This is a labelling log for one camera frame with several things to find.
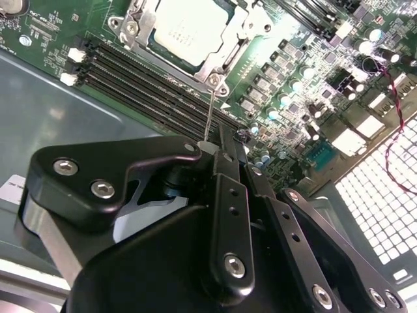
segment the cpu socket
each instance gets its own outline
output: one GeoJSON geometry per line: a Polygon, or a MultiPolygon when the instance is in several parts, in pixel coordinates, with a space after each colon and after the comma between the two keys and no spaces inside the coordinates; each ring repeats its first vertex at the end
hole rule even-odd
{"type": "Polygon", "coordinates": [[[132,0],[126,15],[110,16],[108,25],[126,49],[173,83],[226,97],[227,75],[273,23],[254,0],[132,0]]]}

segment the black mounting hardware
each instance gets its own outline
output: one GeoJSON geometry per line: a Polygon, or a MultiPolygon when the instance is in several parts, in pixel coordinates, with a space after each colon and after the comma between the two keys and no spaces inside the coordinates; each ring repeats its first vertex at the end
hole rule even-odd
{"type": "Polygon", "coordinates": [[[276,199],[240,139],[220,125],[198,144],[173,136],[37,152],[15,229],[71,285],[62,312],[405,313],[299,193],[276,199]],[[115,243],[132,186],[137,209],[175,196],[188,204],[115,243]]]}

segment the screw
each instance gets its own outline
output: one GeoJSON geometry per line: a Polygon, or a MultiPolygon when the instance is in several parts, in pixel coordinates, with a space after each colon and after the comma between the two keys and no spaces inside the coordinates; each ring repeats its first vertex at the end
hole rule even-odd
{"type": "Polygon", "coordinates": [[[290,196],[291,199],[293,199],[294,201],[298,201],[298,196],[294,193],[294,192],[289,192],[288,195],[290,196]]]}
{"type": "Polygon", "coordinates": [[[210,75],[209,82],[211,85],[217,86],[220,83],[219,75],[217,74],[210,75]]]}
{"type": "Polygon", "coordinates": [[[226,256],[224,266],[226,271],[235,278],[242,278],[245,275],[245,265],[236,256],[226,256]]]}
{"type": "Polygon", "coordinates": [[[91,192],[101,199],[110,199],[115,195],[115,189],[107,181],[96,181],[93,183],[91,192]]]}
{"type": "Polygon", "coordinates": [[[137,33],[137,23],[136,22],[128,22],[126,25],[126,30],[131,35],[136,35],[137,33]]]}
{"type": "Polygon", "coordinates": [[[19,37],[19,42],[22,46],[30,47],[32,46],[32,39],[29,36],[22,35],[19,37]]]}
{"type": "Polygon", "coordinates": [[[379,293],[377,293],[374,289],[369,289],[369,292],[372,296],[373,301],[380,307],[384,308],[386,307],[386,303],[384,299],[381,297],[379,293]]]}
{"type": "Polygon", "coordinates": [[[58,160],[53,163],[53,169],[63,176],[73,176],[78,172],[78,165],[70,160],[58,160]]]}
{"type": "Polygon", "coordinates": [[[192,145],[188,144],[188,143],[186,143],[184,146],[185,146],[185,149],[187,149],[187,150],[189,150],[191,152],[194,152],[195,151],[195,148],[192,145]]]}
{"type": "Polygon", "coordinates": [[[230,155],[228,155],[226,152],[225,152],[225,153],[223,153],[223,157],[224,157],[226,160],[228,160],[229,162],[233,162],[232,157],[231,157],[230,155]]]}
{"type": "Polygon", "coordinates": [[[313,294],[314,298],[321,304],[323,308],[326,310],[331,310],[333,307],[332,298],[330,298],[329,294],[326,290],[324,290],[319,285],[313,286],[313,294]]]}
{"type": "Polygon", "coordinates": [[[389,291],[385,292],[387,298],[392,302],[392,304],[396,307],[396,308],[401,308],[401,303],[398,301],[398,299],[396,298],[395,295],[393,295],[392,293],[390,293],[389,291]]]}
{"type": "Polygon", "coordinates": [[[259,168],[253,167],[252,171],[258,175],[258,176],[262,176],[262,171],[259,168]]]}

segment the perforated panel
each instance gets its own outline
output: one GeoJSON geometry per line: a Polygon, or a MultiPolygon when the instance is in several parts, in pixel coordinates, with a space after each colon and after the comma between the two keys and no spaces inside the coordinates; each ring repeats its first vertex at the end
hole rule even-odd
{"type": "MultiPolygon", "coordinates": [[[[390,171],[407,188],[417,186],[417,120],[393,146],[390,171]]],[[[388,140],[337,185],[349,211],[382,264],[412,249],[417,255],[417,198],[402,191],[385,172],[388,140]]]]}

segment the motherboard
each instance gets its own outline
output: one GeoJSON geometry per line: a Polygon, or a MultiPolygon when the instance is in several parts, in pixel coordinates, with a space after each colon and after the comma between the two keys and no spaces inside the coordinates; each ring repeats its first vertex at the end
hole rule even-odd
{"type": "Polygon", "coordinates": [[[0,48],[161,134],[221,123],[274,188],[366,154],[417,85],[396,0],[0,0],[0,48]]]}

